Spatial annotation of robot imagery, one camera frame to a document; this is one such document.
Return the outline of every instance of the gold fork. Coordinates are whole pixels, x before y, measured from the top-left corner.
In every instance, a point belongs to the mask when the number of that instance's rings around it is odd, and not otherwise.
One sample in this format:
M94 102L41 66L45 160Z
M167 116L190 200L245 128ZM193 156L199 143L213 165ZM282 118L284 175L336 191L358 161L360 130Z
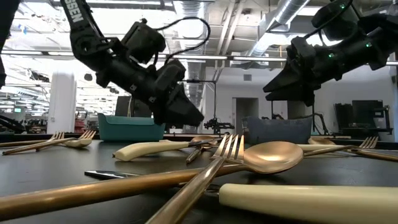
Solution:
M226 160L235 160L236 147L238 145L239 136L224 136L220 146L215 154L211 157L214 159L206 168L188 182L179 192L177 192L148 222L154 223L179 223L185 214L190 210L193 204L200 198L214 179L217 171L223 166ZM243 139L241 139L238 157L243 157Z
M18 147L18 148L15 148L15 149L4 151L4 152L2 152L2 154L4 156L6 156L6 155L13 154L13 153L24 152L24 151L28 151L28 150L32 150L32 149L36 149L36 151L39 152L39 151L43 150L42 149L43 147L53 146L53 145L56 145L56 144L60 144L60 143L64 143L64 142L76 139L76 138L66 138L65 139L65 138L63 138L63 136L64 136L64 133L55 133L46 142L37 143L37 144L31 144L30 146Z
M319 149L312 152L304 153L304 156L314 156L320 155L328 152L336 152L336 151L346 151L353 154L357 154L360 156L366 156L373 159L384 159L388 161L398 161L398 156L392 156L382 153L370 152L361 149L374 149L377 144L377 140L379 137L367 137L360 146L340 146L340 147L332 147L328 149Z
M56 131L56 132L51 136L51 138L50 138L49 140L45 141L45 142L50 142L50 141L54 141L54 140L57 140L57 139L63 139L64 135L65 135L64 132L58 132L58 131ZM45 146L36 148L36 152L39 152L39 151L40 151L42 148L44 148L44 147L45 147Z
M63 143L68 147L81 148L88 146L93 141L96 131L85 131L77 140L67 141Z

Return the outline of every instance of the blue bin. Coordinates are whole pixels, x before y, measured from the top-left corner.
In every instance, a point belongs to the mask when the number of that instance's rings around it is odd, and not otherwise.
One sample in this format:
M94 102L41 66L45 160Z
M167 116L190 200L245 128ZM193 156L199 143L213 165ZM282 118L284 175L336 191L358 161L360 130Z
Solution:
M165 124L157 125L153 118L129 118L98 114L99 137L104 141L159 141Z

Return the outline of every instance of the knife blade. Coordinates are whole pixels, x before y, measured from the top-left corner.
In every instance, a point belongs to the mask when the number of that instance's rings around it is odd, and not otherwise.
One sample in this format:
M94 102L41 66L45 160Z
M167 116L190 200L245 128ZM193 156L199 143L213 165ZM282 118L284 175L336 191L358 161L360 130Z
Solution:
M112 180L112 179L121 179L121 178L129 178L129 177L138 177L142 174L128 173L128 172L118 172L118 171L110 171L110 170L88 170L85 171L85 175L88 177L94 177L99 180ZM181 188L186 183L179 183L175 187ZM206 193L210 194L218 194L220 190L220 186L216 184L210 184L206 189Z

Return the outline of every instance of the cream handle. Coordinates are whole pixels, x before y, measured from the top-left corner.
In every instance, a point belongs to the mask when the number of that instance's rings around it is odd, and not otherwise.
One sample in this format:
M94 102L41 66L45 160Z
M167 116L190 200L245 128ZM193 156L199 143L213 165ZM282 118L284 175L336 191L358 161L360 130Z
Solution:
M298 146L300 146L300 148L302 148L304 152L310 152L310 151L315 151L315 150L319 150L319 149L328 149L331 147L339 147L340 145L299 144Z
M189 146L189 142L141 142L131 144L116 151L113 155L115 158L122 161L130 161L134 158L152 154L156 152L164 152L169 150L182 149Z
M224 184L220 203L317 223L395 223L398 187Z

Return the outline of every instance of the cutlery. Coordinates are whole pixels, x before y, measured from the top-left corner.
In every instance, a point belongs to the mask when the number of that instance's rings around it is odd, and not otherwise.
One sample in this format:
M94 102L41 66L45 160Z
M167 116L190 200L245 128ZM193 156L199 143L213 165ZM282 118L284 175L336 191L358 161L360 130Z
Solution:
M381 153L376 153L376 152L370 152L370 151L364 151L364 150L359 150L359 149L374 149L377 144L377 140L379 137L368 137L366 138L360 146L338 146L338 147L331 147L327 149L319 149L316 151L312 152L306 152L304 154L305 157L307 156L314 156L314 155L320 155L328 152L336 152L336 151L341 151L345 150L349 153L357 154L360 156L365 156L373 159L383 159L387 161L398 161L398 156L392 156L392 155L387 155L387 154L381 154Z
M51 136L51 138L50 138L49 140L45 141L45 142L50 142L50 141L57 140L57 139L63 139L64 136L65 136L65 133L64 133L64 132L58 132L58 131L56 131L55 134L53 134L53 135ZM37 148L36 148L36 152L39 152L42 148L43 148L43 147L37 147Z
M209 140L209 139L214 139L214 137L211 136L197 136L194 137L191 142L195 142L195 141L202 141L202 140ZM214 142L210 142L211 145L216 145L217 141ZM208 149L212 149L213 146L201 146L201 147L197 147L185 160L185 162L187 164L191 163L193 160L195 160L204 150L208 150Z
M122 149L119 149L113 154L113 157L121 161L130 161L140 156L152 154L156 152L171 151L176 149L183 149L186 147L196 147L202 145L210 145L211 142L218 141L219 139L210 139L197 142L140 142L131 144Z
M67 139L51 138L48 141L45 141L42 143L37 143L37 144L32 144L30 146L22 146L22 147L18 147L15 149L7 150L7 151L2 152L2 154L4 156L6 156L6 155L10 155L10 154L17 153L17 152L24 152L24 151L28 151L28 150L32 150L32 149L41 149L46 146L53 146L53 145L64 143L64 142L74 140L74 139L75 138L67 138Z
M96 131L85 131L77 140L71 140L63 143L68 147L82 148L90 145L93 142L93 137Z
M140 176L102 170L90 170L85 174L101 179ZM398 193L398 188L393 187L211 184L205 193L219 197L222 205L310 222L382 223L379 212L383 213L382 219L387 222L397 218L395 208L398 201L394 198L391 202L389 198L389 194ZM388 201L387 205L383 204L384 200ZM363 217L363 211L367 209L372 212Z
M4 142L0 143L0 147L11 147L11 146L26 146L30 144L42 143L46 140L32 140L32 141L17 141L17 142Z
M242 163L223 166L217 176L244 170L260 174L282 172L298 164L302 158L303 151L296 144L262 143L246 149ZM163 172L0 197L0 221L130 197L146 190L173 187L188 182L202 170L203 168Z
M239 135L225 135L217 151L211 157L213 162L207 165L198 175L182 187L155 215L146 223L180 223L196 201L203 195L210 182L215 178L218 170L227 159L235 160L236 147L238 146ZM239 151L236 157L243 158L244 137L239 143Z
M309 144L327 144L327 145L335 145L334 142L332 142L329 139L326 138L315 138L315 137L310 137L308 140Z

